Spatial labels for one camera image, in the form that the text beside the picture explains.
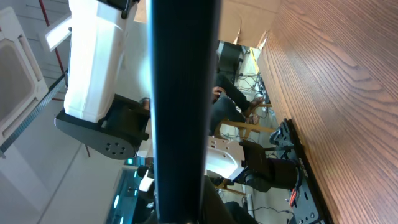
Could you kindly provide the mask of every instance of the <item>wood grain surface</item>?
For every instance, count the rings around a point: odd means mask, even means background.
[[[398,1],[284,0],[258,60],[335,223],[398,223]]]

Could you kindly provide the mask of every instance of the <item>black pole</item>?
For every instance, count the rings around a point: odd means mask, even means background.
[[[196,223],[220,0],[151,0],[147,8],[158,219]]]

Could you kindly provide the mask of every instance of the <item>cardboard box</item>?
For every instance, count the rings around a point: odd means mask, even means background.
[[[222,0],[218,39],[259,47],[279,9],[281,0]],[[136,22],[146,22],[146,2],[138,4]]]

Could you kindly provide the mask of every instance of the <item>person's hand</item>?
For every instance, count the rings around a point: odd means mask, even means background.
[[[213,98],[217,100],[220,97],[221,92],[225,93],[225,90],[218,86],[213,87]]]

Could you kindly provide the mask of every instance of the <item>dark pants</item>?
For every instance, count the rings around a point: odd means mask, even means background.
[[[203,201],[199,223],[257,224],[257,221],[240,207],[238,203],[228,202],[224,204],[216,192],[213,183],[206,176],[203,186]],[[158,224],[156,211],[152,213],[145,224]]]
[[[244,116],[236,110],[234,102],[228,97],[221,95],[211,107],[210,136],[214,135],[217,125],[225,118],[230,121],[245,122]]]
[[[234,86],[224,75],[216,75],[215,86],[223,88],[226,92],[226,95],[231,98],[231,100],[236,103],[236,106],[238,106],[238,108],[240,108],[242,111],[245,111],[250,107],[250,102],[248,102],[243,93],[240,92],[238,88],[236,88],[236,86]]]

